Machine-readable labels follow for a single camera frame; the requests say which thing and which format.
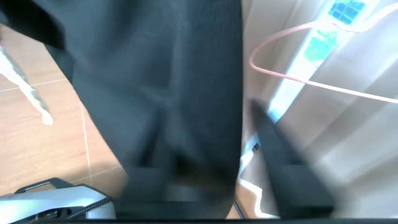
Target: white curtain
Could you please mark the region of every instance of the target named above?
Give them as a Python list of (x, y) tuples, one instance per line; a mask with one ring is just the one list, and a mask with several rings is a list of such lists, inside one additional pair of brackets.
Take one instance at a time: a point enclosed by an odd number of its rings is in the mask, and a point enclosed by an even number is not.
[[(250, 7), (244, 8), (245, 60), (267, 35), (314, 21), (333, 2), (253, 0)], [(381, 0), (372, 13), (394, 2), (397, 0)], [(395, 98), (398, 95), (396, 21), (398, 12), (365, 33), (348, 35), (311, 80)], [(256, 64), (286, 72), (307, 34), (294, 34), (266, 47), (256, 57)], [(246, 66), (246, 99), (270, 102), (280, 82)], [(304, 86), (277, 124), (290, 133), (315, 171), (336, 192), (339, 198), (336, 217), (396, 217), (397, 114), (398, 105)], [(254, 133), (248, 114), (244, 115), (243, 144), (246, 144)], [(258, 177), (255, 167), (259, 165), (253, 161), (242, 176), (251, 182)], [(262, 212), (272, 213), (273, 208), (263, 208)]]

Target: dark cloth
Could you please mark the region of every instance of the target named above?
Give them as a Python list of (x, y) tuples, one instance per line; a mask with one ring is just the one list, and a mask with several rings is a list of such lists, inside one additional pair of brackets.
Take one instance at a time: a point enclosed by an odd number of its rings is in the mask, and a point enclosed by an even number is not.
[(1, 0), (0, 13), (47, 46), (127, 172), (120, 217), (227, 215), (241, 148), (240, 0)]

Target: floor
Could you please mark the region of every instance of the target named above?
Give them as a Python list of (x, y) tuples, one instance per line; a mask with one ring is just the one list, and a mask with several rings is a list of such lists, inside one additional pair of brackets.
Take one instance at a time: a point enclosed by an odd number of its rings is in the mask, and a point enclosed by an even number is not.
[[(1, 26), (0, 32), (1, 45), (26, 72), (55, 119), (52, 126), (42, 124), (41, 114), (0, 75), (0, 195), (51, 177), (117, 195), (126, 174), (44, 46), (7, 27)], [(256, 217), (254, 195), (239, 186), (237, 194), (246, 216)], [(234, 208), (228, 218), (239, 218)]]

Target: window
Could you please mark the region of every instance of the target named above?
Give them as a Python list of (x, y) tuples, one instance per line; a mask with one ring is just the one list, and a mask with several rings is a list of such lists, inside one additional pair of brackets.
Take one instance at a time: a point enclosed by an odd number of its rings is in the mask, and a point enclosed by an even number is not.
[[(334, 0), (331, 7), (321, 13), (320, 19), (354, 26), (368, 15), (376, 4), (377, 0)], [(334, 25), (312, 29), (286, 75), (309, 80), (338, 42), (345, 37), (346, 32)], [(303, 83), (282, 80), (268, 111), (274, 122), (283, 116), (303, 86)]]

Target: string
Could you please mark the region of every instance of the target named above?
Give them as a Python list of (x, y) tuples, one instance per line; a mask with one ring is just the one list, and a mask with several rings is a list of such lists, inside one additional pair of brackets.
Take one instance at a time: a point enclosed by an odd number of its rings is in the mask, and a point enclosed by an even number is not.
[(295, 32), (298, 32), (298, 31), (304, 30), (304, 29), (309, 29), (309, 28), (324, 26), (324, 25), (330, 25), (330, 24), (333, 24), (333, 25), (337, 26), (339, 29), (345, 30), (347, 32), (355, 32), (355, 33), (365, 32), (365, 31), (369, 30), (370, 28), (372, 28), (373, 26), (375, 26), (381, 19), (385, 18), (386, 16), (388, 16), (389, 14), (393, 13), (396, 10), (398, 10), (398, 2), (384, 7), (377, 14), (372, 16), (372, 18), (370, 18), (366, 22), (362, 23), (362, 25), (359, 27), (351, 28), (349, 26), (346, 26), (343, 24), (337, 24), (335, 22), (330, 22), (330, 21), (313, 21), (313, 22), (302, 24), (302, 25), (299, 25), (299, 26), (296, 26), (293, 28), (289, 28), (286, 30), (276, 32), (275, 34), (270, 35), (266, 40), (264, 40), (261, 44), (259, 44), (251, 52), (251, 54), (249, 56), (249, 65), (251, 68), (253, 68), (261, 73), (265, 73), (265, 74), (272, 75), (272, 76), (279, 77), (279, 78), (286, 78), (286, 79), (304, 83), (304, 84), (307, 84), (310, 86), (320, 87), (320, 88), (324, 88), (327, 90), (333, 90), (333, 91), (337, 91), (340, 93), (347, 93), (347, 94), (354, 95), (354, 96), (360, 96), (360, 97), (365, 97), (365, 98), (369, 98), (369, 99), (385, 101), (385, 102), (389, 102), (389, 103), (398, 103), (398, 100), (393, 99), (393, 98), (372, 95), (372, 94), (363, 93), (360, 91), (347, 90), (345, 88), (340, 88), (340, 87), (336, 87), (336, 86), (313, 82), (310, 80), (304, 80), (301, 78), (289, 77), (282, 73), (278, 73), (278, 72), (274, 72), (271, 70), (267, 70), (265, 68), (258, 67), (257, 65), (254, 64), (254, 57), (256, 56), (258, 51), (260, 51), (264, 46), (271, 43), (272, 41), (275, 41), (275, 40), (277, 40), (281, 37), (284, 37), (286, 35), (293, 34)]

